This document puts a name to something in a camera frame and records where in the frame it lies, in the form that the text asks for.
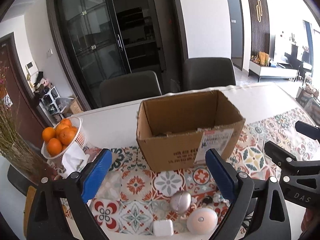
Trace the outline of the right human hand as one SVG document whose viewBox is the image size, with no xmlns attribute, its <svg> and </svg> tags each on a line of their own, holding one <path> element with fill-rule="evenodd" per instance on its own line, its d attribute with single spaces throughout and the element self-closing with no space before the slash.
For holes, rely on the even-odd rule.
<svg viewBox="0 0 320 240">
<path fill-rule="evenodd" d="M 316 218 L 319 214 L 317 210 L 306 209 L 304 213 L 304 217 L 301 223 L 301 230 L 304 232 L 309 227 L 314 218 Z"/>
</svg>

